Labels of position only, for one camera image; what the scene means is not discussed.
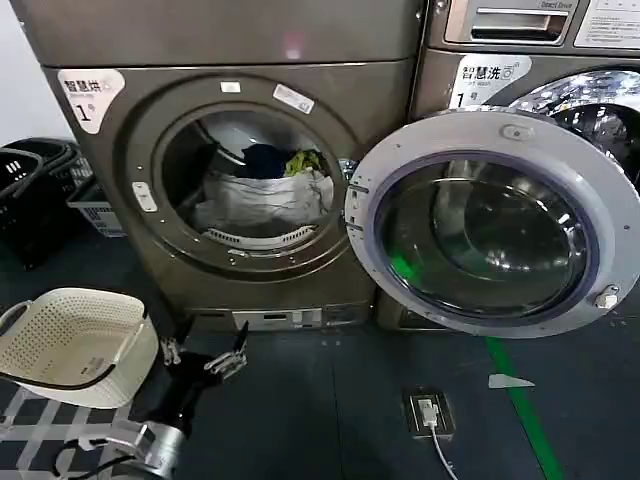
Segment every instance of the machine door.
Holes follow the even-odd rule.
[[[365,269],[409,310],[477,335],[554,335],[615,307],[640,272],[640,198],[572,121],[482,106],[384,139],[345,203]]]
[[[303,274],[348,248],[357,141],[316,99],[266,78],[201,77],[136,119],[118,178],[158,241],[227,277]]]

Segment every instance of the washing machine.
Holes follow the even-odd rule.
[[[535,338],[618,307],[640,272],[638,25],[626,0],[431,5],[414,123],[347,192],[378,323]]]

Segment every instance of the plastic basket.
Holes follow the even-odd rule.
[[[67,200],[67,205],[77,209],[96,230],[105,237],[125,237],[126,233],[113,213],[95,177],[88,178]]]
[[[0,148],[0,240],[31,269],[81,225],[66,205],[81,157],[73,144],[58,140],[28,139],[8,147]]]
[[[144,304],[133,297],[60,288],[11,307],[0,326],[0,376],[43,397],[91,408],[131,401],[158,352]]]

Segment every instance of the floor socket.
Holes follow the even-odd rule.
[[[437,436],[450,437],[453,435],[454,424],[451,410],[444,393],[433,388],[417,387],[405,389],[403,391],[403,403],[409,431],[416,438],[430,437],[431,429],[424,424],[419,401],[429,399],[438,406],[438,425],[436,426]]]

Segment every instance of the white cloth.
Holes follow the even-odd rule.
[[[331,208],[333,182],[314,170],[269,180],[215,173],[205,178],[204,193],[207,200],[194,209],[198,229],[269,222],[303,226],[314,224]]]

